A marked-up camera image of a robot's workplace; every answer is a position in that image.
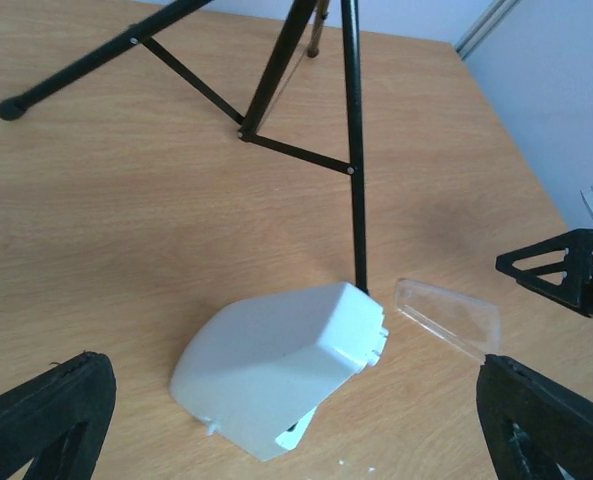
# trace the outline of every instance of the wooden tabletop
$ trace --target wooden tabletop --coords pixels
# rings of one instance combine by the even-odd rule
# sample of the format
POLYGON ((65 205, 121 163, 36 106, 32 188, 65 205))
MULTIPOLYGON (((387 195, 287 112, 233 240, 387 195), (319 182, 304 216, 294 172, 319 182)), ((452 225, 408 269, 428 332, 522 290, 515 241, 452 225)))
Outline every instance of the wooden tabletop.
MULTIPOLYGON (((0 2, 0 99, 155 9, 0 2)), ((280 27, 199 12, 157 38, 244 112, 280 27)), ((347 177, 239 141, 144 48, 0 120, 0 393, 83 350, 109 355, 118 396, 96 479, 493 477, 478 365, 395 311, 399 277, 498 304, 503 352, 593 400, 593 321, 494 270, 565 226, 465 66, 447 44, 376 34, 362 58, 369 281, 390 339, 265 464, 206 437, 167 384, 225 305, 353 279, 347 177)), ((262 134, 346 159, 343 88, 329 28, 262 134)))

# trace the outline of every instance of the transparent plastic lid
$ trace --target transparent plastic lid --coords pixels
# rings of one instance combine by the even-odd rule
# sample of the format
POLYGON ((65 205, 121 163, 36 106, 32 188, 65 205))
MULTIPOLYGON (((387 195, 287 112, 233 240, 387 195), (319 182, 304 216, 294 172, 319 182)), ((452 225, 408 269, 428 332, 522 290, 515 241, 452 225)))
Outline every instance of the transparent plastic lid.
POLYGON ((403 278, 396 285, 396 308, 481 363, 486 354, 499 353, 501 320, 496 305, 403 278))

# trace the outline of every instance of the tripod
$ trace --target tripod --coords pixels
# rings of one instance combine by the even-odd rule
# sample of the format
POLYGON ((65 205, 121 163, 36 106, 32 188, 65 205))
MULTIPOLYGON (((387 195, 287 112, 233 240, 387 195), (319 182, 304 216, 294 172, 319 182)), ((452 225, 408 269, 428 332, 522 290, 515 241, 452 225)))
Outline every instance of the tripod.
POLYGON ((131 25, 125 32, 26 92, 2 101, 0 103, 0 118, 11 121, 22 117, 29 108, 45 100, 50 95, 53 95, 88 73, 93 72, 135 46, 143 45, 236 122, 239 125, 238 137, 244 142, 254 143, 349 176, 352 197, 355 284, 367 293, 365 173, 358 0, 340 0, 343 27, 349 163, 258 134, 263 117, 270 107, 280 80, 287 69, 290 59, 294 55, 294 51, 317 3, 318 8, 314 30, 307 54, 312 58, 318 55, 320 36, 323 23, 327 17, 329 0, 294 0, 245 115, 237 112, 225 99, 212 90, 153 38, 155 34, 200 9, 210 1, 176 0, 141 22, 131 25))

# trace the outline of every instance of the white wall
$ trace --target white wall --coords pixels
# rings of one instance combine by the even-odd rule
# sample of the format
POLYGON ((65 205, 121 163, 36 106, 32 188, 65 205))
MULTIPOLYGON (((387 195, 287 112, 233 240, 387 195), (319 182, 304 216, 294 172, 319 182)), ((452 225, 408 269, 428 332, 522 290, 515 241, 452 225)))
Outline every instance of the white wall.
MULTIPOLYGON (((143 0, 169 3, 168 0, 143 0)), ((493 0, 362 0, 361 30, 456 43, 493 0)), ((285 19, 292 0, 214 0, 205 10, 285 19)), ((330 2, 331 26, 340 26, 340 2, 330 2)))
POLYGON ((569 227, 593 227, 593 0, 520 2, 466 64, 569 227))

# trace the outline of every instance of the white plastic object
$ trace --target white plastic object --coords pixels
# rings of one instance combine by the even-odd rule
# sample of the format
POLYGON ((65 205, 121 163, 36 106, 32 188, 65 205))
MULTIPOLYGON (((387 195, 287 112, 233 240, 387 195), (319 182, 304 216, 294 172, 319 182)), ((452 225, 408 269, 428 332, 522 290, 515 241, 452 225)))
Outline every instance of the white plastic object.
POLYGON ((383 307, 348 283, 233 303, 194 337, 172 397, 262 461, 294 449, 318 405, 367 365, 388 332, 383 307))
POLYGON ((396 308, 482 363, 486 354, 500 351, 501 317, 496 305, 403 278, 396 285, 396 308))

